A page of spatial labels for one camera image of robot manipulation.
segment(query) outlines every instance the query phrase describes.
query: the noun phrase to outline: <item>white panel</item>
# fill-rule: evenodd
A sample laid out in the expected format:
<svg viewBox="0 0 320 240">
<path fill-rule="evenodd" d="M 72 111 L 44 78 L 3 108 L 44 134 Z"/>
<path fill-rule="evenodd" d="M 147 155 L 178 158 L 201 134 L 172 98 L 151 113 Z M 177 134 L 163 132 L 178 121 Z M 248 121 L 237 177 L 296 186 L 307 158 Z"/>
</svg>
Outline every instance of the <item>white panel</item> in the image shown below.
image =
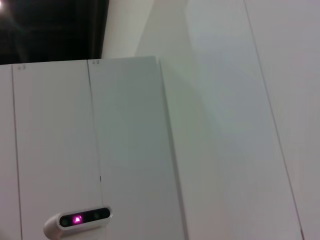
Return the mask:
<svg viewBox="0 0 320 240">
<path fill-rule="evenodd" d="M 306 240 L 320 239 L 320 2 L 247 0 Z"/>
<path fill-rule="evenodd" d="M 110 240 L 182 240 L 162 81 L 154 57 L 88 61 Z"/>
<path fill-rule="evenodd" d="M 301 240 L 244 2 L 190 0 L 186 15 L 228 238 Z"/>
<path fill-rule="evenodd" d="M 22 237 L 42 240 L 53 214 L 102 205 L 88 67 L 17 64 L 13 79 Z"/>
<path fill-rule="evenodd" d="M 0 66 L 1 240 L 21 239 L 11 67 L 11 65 Z"/>
<path fill-rule="evenodd" d="M 137 50 L 154 0 L 110 0 L 103 58 L 132 57 Z"/>
</svg>

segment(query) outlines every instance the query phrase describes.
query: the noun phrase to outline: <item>dark ceiling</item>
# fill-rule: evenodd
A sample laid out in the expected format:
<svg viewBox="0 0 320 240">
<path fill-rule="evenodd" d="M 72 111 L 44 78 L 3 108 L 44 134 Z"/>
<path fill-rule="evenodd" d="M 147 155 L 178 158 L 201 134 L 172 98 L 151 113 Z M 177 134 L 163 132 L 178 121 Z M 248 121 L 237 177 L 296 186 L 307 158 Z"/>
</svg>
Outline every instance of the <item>dark ceiling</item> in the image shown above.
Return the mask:
<svg viewBox="0 0 320 240">
<path fill-rule="evenodd" d="M 101 58 L 108 0 L 0 2 L 0 65 Z"/>
</svg>

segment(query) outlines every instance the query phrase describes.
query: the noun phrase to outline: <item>pink indicator light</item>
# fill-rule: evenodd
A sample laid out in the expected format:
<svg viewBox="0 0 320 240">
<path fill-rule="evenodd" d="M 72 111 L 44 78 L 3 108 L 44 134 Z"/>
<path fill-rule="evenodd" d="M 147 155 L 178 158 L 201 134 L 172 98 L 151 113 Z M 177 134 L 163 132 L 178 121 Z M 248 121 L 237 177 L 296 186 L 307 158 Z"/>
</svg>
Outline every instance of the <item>pink indicator light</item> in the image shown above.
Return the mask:
<svg viewBox="0 0 320 240">
<path fill-rule="evenodd" d="M 72 219 L 74 224 L 81 224 L 82 223 L 82 217 L 80 215 L 74 216 Z"/>
</svg>

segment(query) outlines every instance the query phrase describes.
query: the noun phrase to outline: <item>panel seam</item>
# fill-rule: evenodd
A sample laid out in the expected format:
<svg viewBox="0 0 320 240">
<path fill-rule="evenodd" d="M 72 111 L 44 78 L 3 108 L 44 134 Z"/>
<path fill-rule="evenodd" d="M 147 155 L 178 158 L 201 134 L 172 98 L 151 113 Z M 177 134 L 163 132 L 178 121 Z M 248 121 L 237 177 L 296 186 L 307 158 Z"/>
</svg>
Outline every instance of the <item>panel seam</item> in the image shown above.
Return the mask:
<svg viewBox="0 0 320 240">
<path fill-rule="evenodd" d="M 296 201 L 296 198 L 295 198 L 295 195 L 294 195 L 293 186 L 292 186 L 292 183 L 291 183 L 291 180 L 290 180 L 288 166 L 287 166 L 287 163 L 286 163 L 286 158 L 285 158 L 283 146 L 281 144 L 280 134 L 279 134 L 279 130 L 278 130 L 275 114 L 274 114 L 274 111 L 272 109 L 270 95 L 269 95 L 269 92 L 268 92 L 267 83 L 266 83 L 264 71 L 263 71 L 261 60 L 260 60 L 260 56 L 259 56 L 259 51 L 258 51 L 256 38 L 255 38 L 253 27 L 252 27 L 252 24 L 251 24 L 251 21 L 250 21 L 250 16 L 249 16 L 249 11 L 248 11 L 246 0 L 243 0 L 243 4 L 244 4 L 244 8 L 245 8 L 246 17 L 248 19 L 250 33 L 251 33 L 251 36 L 252 36 L 252 40 L 253 40 L 253 44 L 254 44 L 254 48 L 255 48 L 255 52 L 256 52 L 256 56 L 257 56 L 257 60 L 258 60 L 258 64 L 259 64 L 259 68 L 260 68 L 260 72 L 261 72 L 261 77 L 262 77 L 262 82 L 263 82 L 263 85 L 264 85 L 264 90 L 266 92 L 266 97 L 267 97 L 269 109 L 270 109 L 271 115 L 272 115 L 272 121 L 273 121 L 273 125 L 274 125 L 274 128 L 275 128 L 276 137 L 277 137 L 277 140 L 278 140 L 278 143 L 279 143 L 279 148 L 280 148 L 280 152 L 281 152 L 281 156 L 282 156 L 282 161 L 284 163 L 286 176 L 287 176 L 287 179 L 289 181 L 289 186 L 290 186 L 290 191 L 291 191 L 291 195 L 292 195 L 292 198 L 293 198 L 295 213 L 296 213 L 296 216 L 298 218 L 298 223 L 299 223 L 299 227 L 300 227 L 300 233 L 301 233 L 302 239 L 304 240 L 305 238 L 304 238 L 304 233 L 303 233 L 302 224 L 301 224 L 301 220 L 300 220 L 300 215 L 299 215 L 299 212 L 298 212 L 297 201 Z"/>
<path fill-rule="evenodd" d="M 90 78 L 90 69 L 89 69 L 89 61 L 86 60 L 86 66 L 87 66 L 87 73 L 88 73 L 88 79 L 89 79 L 89 89 L 90 89 L 90 101 L 91 101 L 91 114 L 92 114 L 92 123 L 93 123 L 93 132 L 94 132 L 94 140 L 95 140 L 95 149 L 97 154 L 97 161 L 98 161 L 98 173 L 99 173 L 99 184 L 100 184 L 100 193 L 101 193 L 101 202 L 104 204 L 104 198 L 103 198 L 103 191 L 102 191 L 102 180 L 101 180 L 101 156 L 100 156 L 100 149 L 99 149 L 99 143 L 98 143 L 98 134 L 96 131 L 96 123 L 95 123 L 95 109 L 94 109 L 94 97 L 92 93 L 92 84 L 91 84 L 91 78 Z"/>
<path fill-rule="evenodd" d="M 19 199 L 19 218 L 20 218 L 20 234 L 22 234 L 22 214 L 21 214 L 21 195 L 20 195 L 20 177 L 19 177 L 19 161 L 18 161 L 18 137 L 17 137 L 17 118 L 16 118 L 16 98 L 15 98 L 15 83 L 14 83 L 14 66 L 11 65 L 11 85 L 12 85 L 12 103 L 13 103 L 13 122 L 14 122 L 14 144 L 15 144 L 15 160 L 16 160 L 16 174 L 18 181 L 18 199 Z"/>
<path fill-rule="evenodd" d="M 183 230 L 184 239 L 190 240 L 189 231 L 188 231 L 186 208 L 185 208 L 185 202 L 184 202 L 183 193 L 182 193 L 182 186 L 181 186 L 178 161 L 177 161 L 177 153 L 176 153 L 176 149 L 175 149 L 173 131 L 172 131 L 172 126 L 171 126 L 169 105 L 168 105 L 165 82 L 164 82 L 164 78 L 163 78 L 162 66 L 161 66 L 160 61 L 157 62 L 156 64 L 157 64 L 157 70 L 159 72 L 159 78 L 160 78 L 161 85 L 162 85 L 161 86 L 162 87 L 162 95 L 163 95 L 162 102 L 163 102 L 163 107 L 164 107 L 164 115 L 165 115 L 166 129 L 167 129 L 167 134 L 168 134 L 170 155 L 172 157 L 171 160 L 172 160 L 173 174 L 174 174 L 174 180 L 175 180 L 175 187 L 176 187 L 176 191 L 177 191 L 178 203 L 179 203 L 180 214 L 181 214 L 182 230 Z"/>
</svg>

